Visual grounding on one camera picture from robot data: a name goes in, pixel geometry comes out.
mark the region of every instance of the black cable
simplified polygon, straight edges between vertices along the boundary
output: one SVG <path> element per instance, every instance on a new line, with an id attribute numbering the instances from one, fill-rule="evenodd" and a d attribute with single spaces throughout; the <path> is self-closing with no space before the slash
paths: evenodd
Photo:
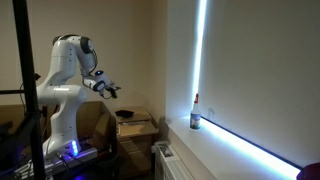
<path id="1" fill-rule="evenodd" d="M 66 162 L 66 160 L 64 159 L 64 157 L 60 154 L 60 153 L 57 153 L 57 156 L 58 158 L 61 160 L 61 162 L 63 163 L 64 167 L 66 168 L 66 171 L 68 172 L 68 175 L 71 179 L 73 179 L 73 176 L 71 174 L 71 171 L 70 171 L 70 168 Z"/>
<path id="2" fill-rule="evenodd" d="M 84 84 L 84 77 L 82 76 L 82 85 L 84 86 L 84 87 L 87 87 L 85 84 Z"/>
<path id="3" fill-rule="evenodd" d="M 112 98 L 112 96 L 109 96 L 109 97 L 104 97 L 104 96 L 101 96 L 103 99 L 111 99 Z"/>

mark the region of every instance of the bottle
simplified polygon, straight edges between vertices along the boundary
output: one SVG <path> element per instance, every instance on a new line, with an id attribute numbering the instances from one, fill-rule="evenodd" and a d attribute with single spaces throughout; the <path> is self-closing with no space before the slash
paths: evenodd
<path id="1" fill-rule="evenodd" d="M 200 118 L 201 113 L 199 110 L 199 94 L 196 94 L 196 98 L 193 103 L 193 108 L 190 114 L 190 128 L 191 129 L 200 129 Z"/>

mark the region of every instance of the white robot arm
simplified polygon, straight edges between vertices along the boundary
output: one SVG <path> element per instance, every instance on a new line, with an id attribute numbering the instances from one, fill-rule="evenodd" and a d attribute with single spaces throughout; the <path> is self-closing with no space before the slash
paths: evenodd
<path id="1" fill-rule="evenodd" d="M 104 90 L 117 98 L 120 89 L 107 78 L 103 71 L 96 71 L 97 56 L 92 41 L 77 35 L 59 36 L 54 39 L 50 71 L 45 81 L 37 87 L 39 104 L 60 105 L 51 117 L 51 136 L 43 144 L 45 160 L 57 153 L 77 156 L 81 147 L 77 138 L 76 113 L 86 101 L 87 92 L 78 85 L 65 85 L 75 75 L 76 61 L 80 62 L 83 85 L 104 97 Z"/>

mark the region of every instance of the white radiator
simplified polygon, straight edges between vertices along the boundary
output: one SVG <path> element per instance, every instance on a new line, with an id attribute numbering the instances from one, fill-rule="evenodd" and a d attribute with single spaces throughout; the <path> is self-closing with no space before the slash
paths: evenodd
<path id="1" fill-rule="evenodd" d="M 155 143 L 155 180 L 193 180 L 168 141 Z"/>

